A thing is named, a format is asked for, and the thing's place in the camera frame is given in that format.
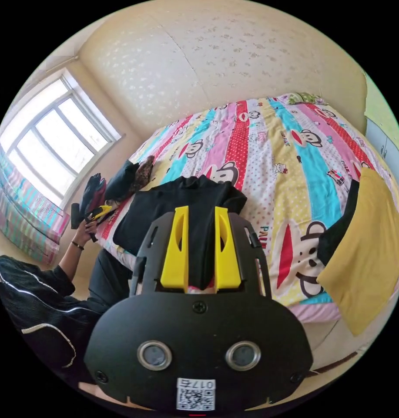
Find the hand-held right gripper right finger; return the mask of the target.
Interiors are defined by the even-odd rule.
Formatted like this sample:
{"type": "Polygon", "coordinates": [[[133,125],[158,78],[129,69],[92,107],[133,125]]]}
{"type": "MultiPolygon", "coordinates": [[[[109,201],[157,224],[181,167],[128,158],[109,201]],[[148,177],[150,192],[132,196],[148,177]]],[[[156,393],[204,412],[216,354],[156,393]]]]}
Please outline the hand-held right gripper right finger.
{"type": "Polygon", "coordinates": [[[241,276],[228,210],[215,207],[215,290],[237,290],[241,276]]]}

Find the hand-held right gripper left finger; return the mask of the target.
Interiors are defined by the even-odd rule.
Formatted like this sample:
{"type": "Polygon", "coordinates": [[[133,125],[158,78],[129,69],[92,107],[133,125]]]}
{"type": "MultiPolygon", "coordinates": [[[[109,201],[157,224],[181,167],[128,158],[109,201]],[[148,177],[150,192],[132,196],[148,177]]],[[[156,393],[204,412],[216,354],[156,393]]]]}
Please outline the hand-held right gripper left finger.
{"type": "Polygon", "coordinates": [[[188,216],[188,206],[177,207],[174,211],[169,242],[160,278],[160,283],[165,289],[188,290],[188,216]]]}

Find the person's left hand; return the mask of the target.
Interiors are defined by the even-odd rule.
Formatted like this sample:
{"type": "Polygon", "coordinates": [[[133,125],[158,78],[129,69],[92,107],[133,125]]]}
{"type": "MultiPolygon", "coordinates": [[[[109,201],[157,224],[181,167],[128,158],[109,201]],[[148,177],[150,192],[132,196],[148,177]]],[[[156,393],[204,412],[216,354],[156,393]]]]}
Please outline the person's left hand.
{"type": "Polygon", "coordinates": [[[85,247],[86,243],[92,240],[92,235],[95,236],[97,231],[97,221],[87,222],[83,220],[74,235],[73,242],[79,247],[85,247]]]}

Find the person's right hand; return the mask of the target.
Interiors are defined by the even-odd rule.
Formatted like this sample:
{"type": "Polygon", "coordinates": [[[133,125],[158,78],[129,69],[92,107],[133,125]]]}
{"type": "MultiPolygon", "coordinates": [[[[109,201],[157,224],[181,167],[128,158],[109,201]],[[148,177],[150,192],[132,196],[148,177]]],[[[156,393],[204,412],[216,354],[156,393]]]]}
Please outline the person's right hand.
{"type": "Polygon", "coordinates": [[[130,405],[128,403],[128,401],[120,402],[120,401],[117,401],[114,398],[109,397],[98,386],[93,385],[93,384],[88,384],[88,383],[85,383],[85,382],[79,382],[78,383],[78,389],[85,392],[86,394],[95,396],[95,397],[97,397],[101,400],[108,401],[110,403],[115,403],[115,404],[122,405],[122,406],[129,406],[130,405]]]}

